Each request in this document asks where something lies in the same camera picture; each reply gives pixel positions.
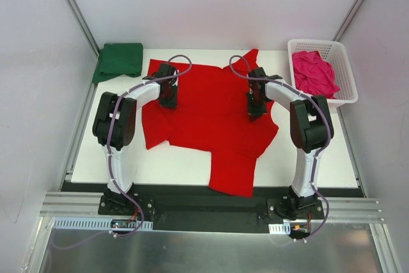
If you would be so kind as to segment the red t shirt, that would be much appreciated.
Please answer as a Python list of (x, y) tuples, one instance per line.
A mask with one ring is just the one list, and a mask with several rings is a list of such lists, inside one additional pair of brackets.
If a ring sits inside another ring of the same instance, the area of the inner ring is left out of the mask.
[(210, 152), (209, 187), (217, 192), (250, 198), (257, 159), (270, 146), (279, 128), (266, 114), (251, 120), (247, 112), (249, 87), (243, 79), (255, 69), (258, 50), (252, 49), (232, 66), (174, 63), (184, 72), (178, 80), (177, 106), (157, 100), (142, 110), (146, 148), (165, 141), (172, 146)]

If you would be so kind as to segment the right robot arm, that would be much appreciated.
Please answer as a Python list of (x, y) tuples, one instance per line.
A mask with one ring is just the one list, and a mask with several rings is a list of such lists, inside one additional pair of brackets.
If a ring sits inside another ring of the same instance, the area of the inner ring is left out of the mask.
[(334, 136), (327, 99), (289, 85), (281, 76), (267, 76), (259, 67), (250, 70), (248, 114), (251, 121), (267, 114), (274, 101), (289, 111), (290, 137), (297, 148), (295, 176), (285, 199), (274, 206), (276, 215), (294, 221), (303, 218), (318, 200), (316, 179), (323, 151)]

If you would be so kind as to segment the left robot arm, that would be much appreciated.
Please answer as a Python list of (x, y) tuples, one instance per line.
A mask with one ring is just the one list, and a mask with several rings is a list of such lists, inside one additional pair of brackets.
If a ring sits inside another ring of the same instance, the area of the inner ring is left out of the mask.
[(116, 196), (112, 205), (120, 214), (127, 215), (135, 208), (134, 197), (127, 194), (133, 186), (134, 167), (126, 155), (135, 135), (136, 113), (153, 101), (174, 109), (177, 94), (178, 70), (169, 63), (161, 63), (158, 71), (123, 94), (106, 91), (100, 97), (92, 133), (103, 148), (109, 175), (107, 188)]

